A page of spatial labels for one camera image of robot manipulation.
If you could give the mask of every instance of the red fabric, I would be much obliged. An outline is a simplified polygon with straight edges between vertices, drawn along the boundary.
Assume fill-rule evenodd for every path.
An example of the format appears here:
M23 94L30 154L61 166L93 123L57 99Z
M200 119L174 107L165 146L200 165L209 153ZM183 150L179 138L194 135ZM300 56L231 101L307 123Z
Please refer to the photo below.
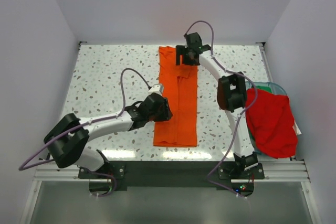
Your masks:
M254 98L255 90L248 89L246 105L250 105ZM256 103L246 111L246 122L263 153L274 158L295 155L298 138L286 95L274 95L258 89Z

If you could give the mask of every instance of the orange fabric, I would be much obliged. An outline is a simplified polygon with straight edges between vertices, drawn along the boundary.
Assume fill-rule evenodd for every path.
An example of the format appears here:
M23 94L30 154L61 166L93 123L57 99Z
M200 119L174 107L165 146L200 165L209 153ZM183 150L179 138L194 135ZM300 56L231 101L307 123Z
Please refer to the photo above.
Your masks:
M176 50L159 47L160 74L163 96L168 98L173 117L156 122L154 146L197 146L197 66L176 66Z

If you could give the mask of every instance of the folded cloth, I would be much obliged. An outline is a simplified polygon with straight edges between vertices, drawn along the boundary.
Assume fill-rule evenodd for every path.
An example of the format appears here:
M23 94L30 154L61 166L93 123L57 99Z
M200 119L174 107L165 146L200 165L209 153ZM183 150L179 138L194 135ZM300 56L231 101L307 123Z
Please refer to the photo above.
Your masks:
M156 122L154 146L197 146L197 66L176 66L176 50L159 47L159 83L163 84L163 96L168 98L173 117L169 121Z
M246 106L253 102L255 95L254 89L247 90ZM263 153L274 158L295 155L298 138L286 95L274 95L258 89L256 103L246 111L246 122Z

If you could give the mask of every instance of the wall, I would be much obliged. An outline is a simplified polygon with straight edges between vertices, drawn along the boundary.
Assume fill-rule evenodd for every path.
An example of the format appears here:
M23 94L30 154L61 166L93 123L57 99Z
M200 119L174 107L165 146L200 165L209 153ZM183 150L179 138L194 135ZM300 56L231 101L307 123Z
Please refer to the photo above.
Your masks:
M290 0L57 0L75 35L105 44L183 42L188 26L205 19L218 44L266 41ZM205 41L210 32L197 27Z
M291 98L323 223L334 223L336 0L291 0L266 43L274 80Z
M18 223L34 173L18 167L58 119L77 41L55 0L0 5L0 223Z

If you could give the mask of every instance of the orange garment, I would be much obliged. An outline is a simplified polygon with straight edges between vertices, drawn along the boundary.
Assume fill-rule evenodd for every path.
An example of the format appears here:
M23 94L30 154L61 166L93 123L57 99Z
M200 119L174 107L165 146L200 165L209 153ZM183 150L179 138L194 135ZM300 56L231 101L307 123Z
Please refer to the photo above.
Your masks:
M197 66L176 66L176 50L159 47L159 83L163 84L163 96L168 98L173 117L169 121L156 122L154 146L197 146Z

